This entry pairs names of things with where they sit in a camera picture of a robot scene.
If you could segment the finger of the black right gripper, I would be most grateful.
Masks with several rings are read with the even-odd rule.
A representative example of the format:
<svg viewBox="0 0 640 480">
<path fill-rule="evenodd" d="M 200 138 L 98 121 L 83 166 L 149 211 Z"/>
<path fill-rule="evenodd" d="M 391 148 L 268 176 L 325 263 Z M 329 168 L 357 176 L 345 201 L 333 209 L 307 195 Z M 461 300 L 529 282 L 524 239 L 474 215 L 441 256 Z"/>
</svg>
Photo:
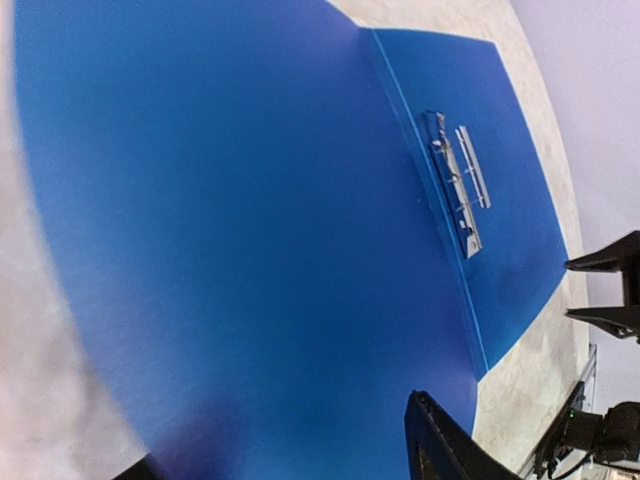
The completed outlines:
<svg viewBox="0 0 640 480">
<path fill-rule="evenodd" d="M 565 316 L 588 323 L 617 339 L 635 337 L 639 341 L 639 306 L 567 309 Z"/>
<path fill-rule="evenodd" d="M 638 266 L 638 230 L 632 231 L 601 250 L 564 263 L 567 270 L 578 272 L 624 272 Z"/>
</svg>

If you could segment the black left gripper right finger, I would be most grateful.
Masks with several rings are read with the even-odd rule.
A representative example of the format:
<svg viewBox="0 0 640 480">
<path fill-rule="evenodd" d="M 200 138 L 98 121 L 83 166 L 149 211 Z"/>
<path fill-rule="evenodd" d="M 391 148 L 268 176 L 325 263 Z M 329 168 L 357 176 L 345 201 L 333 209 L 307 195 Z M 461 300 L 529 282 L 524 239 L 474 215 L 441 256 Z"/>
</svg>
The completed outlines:
<svg viewBox="0 0 640 480">
<path fill-rule="evenodd" d="M 412 480 L 519 480 L 424 391 L 411 392 L 404 424 Z"/>
</svg>

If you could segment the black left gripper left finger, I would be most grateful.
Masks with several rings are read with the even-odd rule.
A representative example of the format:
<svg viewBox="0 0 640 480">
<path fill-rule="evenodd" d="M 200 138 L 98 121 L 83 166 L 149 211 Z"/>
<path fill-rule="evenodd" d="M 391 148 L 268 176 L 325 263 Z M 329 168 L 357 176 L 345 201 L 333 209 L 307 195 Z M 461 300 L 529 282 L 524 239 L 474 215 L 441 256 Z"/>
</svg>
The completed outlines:
<svg viewBox="0 0 640 480">
<path fill-rule="evenodd" d="M 152 455 L 146 455 L 113 480 L 166 480 L 166 475 Z"/>
</svg>

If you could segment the blue plastic clip folder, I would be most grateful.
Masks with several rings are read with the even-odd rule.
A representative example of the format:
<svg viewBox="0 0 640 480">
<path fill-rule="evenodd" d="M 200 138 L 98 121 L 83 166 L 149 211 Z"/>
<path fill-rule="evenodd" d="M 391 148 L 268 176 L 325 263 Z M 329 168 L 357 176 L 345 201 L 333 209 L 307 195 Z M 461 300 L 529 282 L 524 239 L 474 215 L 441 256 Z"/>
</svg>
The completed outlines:
<svg viewBox="0 0 640 480">
<path fill-rule="evenodd" d="M 496 47 L 326 1 L 19 1 L 19 119 L 84 345 L 172 479 L 405 479 L 567 253 Z M 489 191 L 462 257 L 419 114 Z"/>
</svg>

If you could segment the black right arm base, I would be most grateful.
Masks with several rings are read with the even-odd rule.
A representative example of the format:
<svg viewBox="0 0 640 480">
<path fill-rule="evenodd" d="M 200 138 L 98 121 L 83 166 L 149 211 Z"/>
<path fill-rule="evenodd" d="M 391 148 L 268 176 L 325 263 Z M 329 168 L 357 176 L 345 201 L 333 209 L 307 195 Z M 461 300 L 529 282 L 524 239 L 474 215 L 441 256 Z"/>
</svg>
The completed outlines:
<svg viewBox="0 0 640 480">
<path fill-rule="evenodd" d="M 537 479 L 554 479 L 554 473 L 574 450 L 583 459 L 557 479 L 566 479 L 584 464 L 639 462 L 639 403 L 622 402 L 605 415 L 565 407 L 539 444 L 533 471 Z"/>
</svg>

